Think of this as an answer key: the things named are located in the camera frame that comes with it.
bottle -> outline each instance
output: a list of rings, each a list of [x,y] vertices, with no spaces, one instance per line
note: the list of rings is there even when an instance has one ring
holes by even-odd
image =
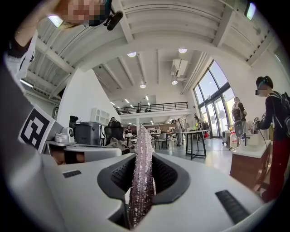
[[[236,148],[237,147],[237,136],[236,136],[236,133],[234,131],[231,132],[230,147],[231,148]]]

floor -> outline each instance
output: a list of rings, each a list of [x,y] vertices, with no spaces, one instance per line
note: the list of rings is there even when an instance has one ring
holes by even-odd
[[[198,143],[198,147],[199,149],[203,149],[202,142]],[[217,168],[221,172],[229,175],[232,165],[232,154],[229,151],[229,148],[226,147],[226,145],[222,145],[222,139],[207,138],[205,140],[205,147],[207,151],[207,157],[206,158],[195,157],[193,158],[192,161],[190,161],[190,155],[185,155],[186,141],[184,141],[184,145],[182,147],[173,146],[173,148],[171,148],[171,142],[169,142],[169,148],[165,148],[164,145],[164,147],[161,148],[160,150],[157,144],[155,152],[187,159],[189,162],[203,163],[207,166]],[[193,150],[197,151],[196,140],[193,141]]]

black rubber pad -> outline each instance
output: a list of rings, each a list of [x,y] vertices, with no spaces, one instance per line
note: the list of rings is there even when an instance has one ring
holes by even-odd
[[[215,194],[235,224],[250,215],[249,212],[238,202],[238,200],[235,199],[227,190],[220,191]]]
[[[74,171],[70,171],[70,172],[65,172],[65,173],[63,173],[63,176],[64,176],[65,178],[69,178],[69,177],[76,176],[76,175],[79,175],[79,174],[81,174],[81,171],[79,171],[79,170],[74,170]]]

black jacket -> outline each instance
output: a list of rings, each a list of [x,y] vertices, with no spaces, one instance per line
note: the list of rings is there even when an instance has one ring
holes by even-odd
[[[282,140],[287,137],[287,128],[284,124],[282,103],[281,103],[281,94],[273,91],[266,98],[266,117],[263,121],[258,124],[258,128],[261,130],[266,130],[270,127],[271,122],[274,119],[274,139]]]

glass door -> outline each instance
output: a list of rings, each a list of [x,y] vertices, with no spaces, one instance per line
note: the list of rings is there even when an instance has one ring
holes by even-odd
[[[210,121],[211,128],[212,128],[212,136],[219,137],[218,122],[217,122],[217,117],[216,117],[213,103],[209,103],[207,105],[207,107],[208,107],[209,121]]]
[[[227,115],[221,98],[215,100],[214,105],[218,119],[219,134],[221,135],[222,131],[227,131]]]

